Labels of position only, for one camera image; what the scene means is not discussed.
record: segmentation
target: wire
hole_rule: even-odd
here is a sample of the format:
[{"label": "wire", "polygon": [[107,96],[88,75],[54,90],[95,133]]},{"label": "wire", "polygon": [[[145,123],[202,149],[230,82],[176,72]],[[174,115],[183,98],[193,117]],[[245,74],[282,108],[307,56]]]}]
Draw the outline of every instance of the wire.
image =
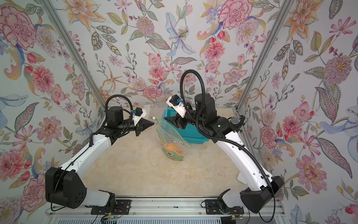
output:
[{"label": "wire", "polygon": [[93,220],[93,222],[91,222],[91,224],[93,224],[93,223],[96,221],[96,219],[97,219],[99,213],[100,213],[100,211],[97,210],[97,216],[96,216],[96,218]]},{"label": "wire", "polygon": [[247,222],[245,224],[247,224],[250,221],[250,217],[251,217],[250,210],[249,209],[247,209],[247,210],[248,210],[248,220],[247,220]]},{"label": "wire", "polygon": [[202,206],[203,202],[205,202],[205,201],[202,201],[202,202],[200,203],[200,206],[201,206],[203,209],[205,209],[205,207]]},{"label": "wire", "polygon": [[273,197],[274,197],[274,212],[273,212],[273,214],[272,214],[272,216],[271,216],[271,219],[270,219],[269,221],[264,220],[264,219],[261,217],[260,212],[258,212],[258,214],[260,215],[261,219],[262,219],[264,222],[266,222],[266,223],[269,223],[269,222],[271,222],[271,221],[272,221],[272,219],[274,218],[274,215],[275,215],[275,209],[276,209],[275,194],[274,194],[274,191],[273,191],[272,187],[271,187],[271,191],[272,191],[272,194],[273,194]]}]

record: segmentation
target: black base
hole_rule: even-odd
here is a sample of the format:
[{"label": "black base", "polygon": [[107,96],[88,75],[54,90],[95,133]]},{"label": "black base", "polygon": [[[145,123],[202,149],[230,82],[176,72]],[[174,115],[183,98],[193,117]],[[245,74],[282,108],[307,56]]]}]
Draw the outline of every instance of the black base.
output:
[{"label": "black base", "polygon": [[[131,207],[131,200],[116,200],[117,206],[122,206],[123,210],[120,210],[118,212],[113,213],[112,215],[128,215],[129,209]],[[102,211],[101,209],[92,208],[91,215],[106,215],[105,211]]]},{"label": "black base", "polygon": [[[217,200],[217,199],[215,199],[215,200],[211,200],[211,199],[205,200],[205,210],[206,210],[207,215],[222,215],[222,213],[219,210],[218,201],[219,200]],[[244,214],[243,207],[238,207],[238,208],[239,209],[237,209],[236,207],[229,208],[229,210],[226,212],[227,215],[242,215],[242,214]]]}]

